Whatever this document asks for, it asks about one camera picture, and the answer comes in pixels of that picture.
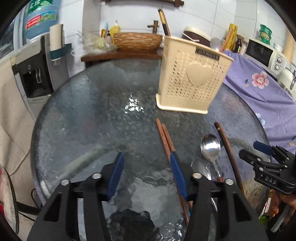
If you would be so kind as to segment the all-steel spoon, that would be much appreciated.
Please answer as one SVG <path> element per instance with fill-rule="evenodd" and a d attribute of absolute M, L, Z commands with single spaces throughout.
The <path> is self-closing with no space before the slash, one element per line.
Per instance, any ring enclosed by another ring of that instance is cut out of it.
<path fill-rule="evenodd" d="M 210 181 L 212 180 L 210 170 L 207 167 L 206 162 L 204 162 L 201 158 L 196 158 L 194 161 L 192 161 L 191 167 L 193 168 L 194 172 L 201 173 L 208 180 L 210 180 Z"/>

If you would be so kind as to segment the wooden-handled steel spoon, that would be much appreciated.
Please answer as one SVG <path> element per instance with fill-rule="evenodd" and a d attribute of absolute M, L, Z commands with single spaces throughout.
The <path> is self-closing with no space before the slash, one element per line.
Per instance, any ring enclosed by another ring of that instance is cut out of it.
<path fill-rule="evenodd" d="M 216 160 L 219 157 L 221 151 L 220 141 L 215 135 L 207 134 L 201 140 L 200 147 L 202 155 L 213 164 L 216 171 L 217 180 L 219 182 L 223 182 L 224 178 L 222 177 L 222 174 L 216 163 Z"/>

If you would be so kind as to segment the brown wooden chopstick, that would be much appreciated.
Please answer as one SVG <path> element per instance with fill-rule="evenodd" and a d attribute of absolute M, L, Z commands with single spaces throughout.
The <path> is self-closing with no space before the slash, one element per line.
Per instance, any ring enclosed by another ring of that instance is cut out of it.
<path fill-rule="evenodd" d="M 166 20 L 166 17 L 165 17 L 165 14 L 164 14 L 163 9 L 159 9 L 158 12 L 159 12 L 159 17 L 161 19 L 161 23 L 162 23 L 162 26 L 163 26 L 163 30 L 164 30 L 165 35 L 166 36 L 171 36 L 170 30 L 169 30 L 169 26 L 168 26 L 168 22 Z"/>

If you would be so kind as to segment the round glass table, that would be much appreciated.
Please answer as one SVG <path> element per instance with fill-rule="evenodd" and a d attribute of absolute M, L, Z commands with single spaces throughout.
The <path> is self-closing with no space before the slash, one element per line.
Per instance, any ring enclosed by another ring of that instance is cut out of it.
<path fill-rule="evenodd" d="M 41 202 L 65 178 L 81 181 L 125 155 L 115 196 L 104 203 L 113 240 L 183 240 L 186 223 L 156 118 L 168 129 L 184 163 L 206 162 L 202 138 L 219 122 L 235 155 L 268 143 L 254 111 L 222 85 L 207 114 L 161 110 L 156 105 L 159 60 L 107 61 L 75 75 L 42 108 L 31 142 L 31 168 Z"/>

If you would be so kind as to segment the white kettle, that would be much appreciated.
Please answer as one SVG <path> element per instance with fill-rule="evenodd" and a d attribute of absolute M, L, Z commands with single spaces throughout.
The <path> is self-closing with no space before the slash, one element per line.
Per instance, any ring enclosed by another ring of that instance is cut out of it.
<path fill-rule="evenodd" d="M 295 98 L 295 75 L 288 68 L 281 71 L 277 82 L 289 95 Z"/>

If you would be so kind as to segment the white microwave oven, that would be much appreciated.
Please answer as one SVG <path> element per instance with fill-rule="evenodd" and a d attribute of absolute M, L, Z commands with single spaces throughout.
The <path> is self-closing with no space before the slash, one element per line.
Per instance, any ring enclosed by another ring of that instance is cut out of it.
<path fill-rule="evenodd" d="M 283 53 L 255 39 L 249 39 L 244 57 L 254 61 L 274 77 L 278 77 L 287 65 L 287 58 Z"/>

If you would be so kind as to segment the cream plastic utensil holder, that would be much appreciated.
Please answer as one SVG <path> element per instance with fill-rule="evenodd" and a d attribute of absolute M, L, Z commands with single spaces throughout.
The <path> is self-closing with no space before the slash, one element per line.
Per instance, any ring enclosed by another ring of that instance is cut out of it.
<path fill-rule="evenodd" d="M 166 36 L 157 107 L 207 114 L 233 61 L 228 55 L 207 46 Z"/>

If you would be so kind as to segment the beige tall roll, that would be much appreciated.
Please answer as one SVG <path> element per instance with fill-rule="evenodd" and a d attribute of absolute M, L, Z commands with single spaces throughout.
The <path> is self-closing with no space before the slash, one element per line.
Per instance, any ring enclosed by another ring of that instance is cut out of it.
<path fill-rule="evenodd" d="M 286 42 L 285 42 L 285 47 L 283 49 L 283 54 L 286 56 L 288 64 L 290 64 L 293 60 L 294 51 L 295 51 L 295 40 L 292 34 L 290 33 L 289 29 L 287 28 Z"/>

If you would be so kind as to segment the brown glass bottle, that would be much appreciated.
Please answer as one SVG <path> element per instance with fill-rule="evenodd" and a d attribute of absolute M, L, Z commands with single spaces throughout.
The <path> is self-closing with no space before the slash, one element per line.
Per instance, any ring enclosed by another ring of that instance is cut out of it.
<path fill-rule="evenodd" d="M 238 38 L 236 43 L 235 43 L 235 47 L 234 47 L 233 52 L 234 53 L 239 53 L 241 47 L 242 47 L 242 40 L 240 38 Z"/>

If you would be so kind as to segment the yellow roll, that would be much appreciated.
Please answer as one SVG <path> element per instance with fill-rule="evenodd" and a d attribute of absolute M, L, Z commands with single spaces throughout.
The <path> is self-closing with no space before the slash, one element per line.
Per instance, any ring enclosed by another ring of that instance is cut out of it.
<path fill-rule="evenodd" d="M 229 38 L 229 40 L 228 40 L 228 42 L 227 42 L 227 44 L 225 46 L 225 50 L 230 50 L 230 51 L 232 51 L 234 49 L 234 47 L 235 47 L 238 27 L 235 24 L 230 24 L 228 31 L 230 32 L 231 30 L 233 30 L 233 33 L 230 36 L 230 38 Z"/>

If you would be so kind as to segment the brown white rice cooker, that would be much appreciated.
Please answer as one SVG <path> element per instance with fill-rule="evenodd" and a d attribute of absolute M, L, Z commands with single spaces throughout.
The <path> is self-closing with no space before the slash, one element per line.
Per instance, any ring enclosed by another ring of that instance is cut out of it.
<path fill-rule="evenodd" d="M 195 27 L 185 27 L 181 34 L 182 38 L 185 40 L 190 40 L 210 47 L 211 37 L 209 37 L 206 33 L 202 32 L 201 30 L 198 30 Z"/>

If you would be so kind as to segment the plastic bag with items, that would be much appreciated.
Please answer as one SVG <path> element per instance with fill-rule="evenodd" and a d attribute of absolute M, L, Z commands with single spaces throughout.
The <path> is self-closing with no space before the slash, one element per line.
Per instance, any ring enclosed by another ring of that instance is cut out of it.
<path fill-rule="evenodd" d="M 110 39 L 99 37 L 97 33 L 83 34 L 81 31 L 77 31 L 76 35 L 79 37 L 80 45 L 75 51 L 80 56 L 100 55 L 117 50 L 117 46 L 112 44 Z"/>

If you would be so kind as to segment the yellow soap bottle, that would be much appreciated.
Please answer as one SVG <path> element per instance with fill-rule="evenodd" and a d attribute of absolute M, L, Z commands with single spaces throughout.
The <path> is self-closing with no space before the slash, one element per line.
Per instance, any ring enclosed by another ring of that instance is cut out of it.
<path fill-rule="evenodd" d="M 116 20 L 115 24 L 109 30 L 111 38 L 113 38 L 115 36 L 115 34 L 120 33 L 120 31 L 121 31 L 121 27 L 118 25 L 118 22 Z"/>

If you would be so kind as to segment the blue water jug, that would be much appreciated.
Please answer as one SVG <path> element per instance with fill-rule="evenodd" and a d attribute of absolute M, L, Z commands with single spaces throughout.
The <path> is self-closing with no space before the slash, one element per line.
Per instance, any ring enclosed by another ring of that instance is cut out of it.
<path fill-rule="evenodd" d="M 50 31 L 57 24 L 59 0 L 33 0 L 28 4 L 25 14 L 24 37 L 33 39 Z"/>

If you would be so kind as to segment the wooden framed wall shelf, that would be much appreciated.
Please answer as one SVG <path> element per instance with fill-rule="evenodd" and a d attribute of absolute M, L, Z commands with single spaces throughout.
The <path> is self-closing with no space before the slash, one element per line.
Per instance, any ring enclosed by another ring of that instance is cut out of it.
<path fill-rule="evenodd" d="M 139 0 L 128 0 L 128 1 L 121 1 L 121 0 L 105 0 L 105 1 L 101 1 L 104 4 L 108 4 L 108 5 L 127 5 L 127 4 L 133 4 L 133 5 L 140 5 L 140 6 L 162 6 L 163 4 L 168 4 L 169 6 L 173 6 L 173 7 L 180 7 L 183 6 L 185 4 L 184 1 L 156 1 L 156 0 L 143 0 L 143 1 L 139 1 Z"/>

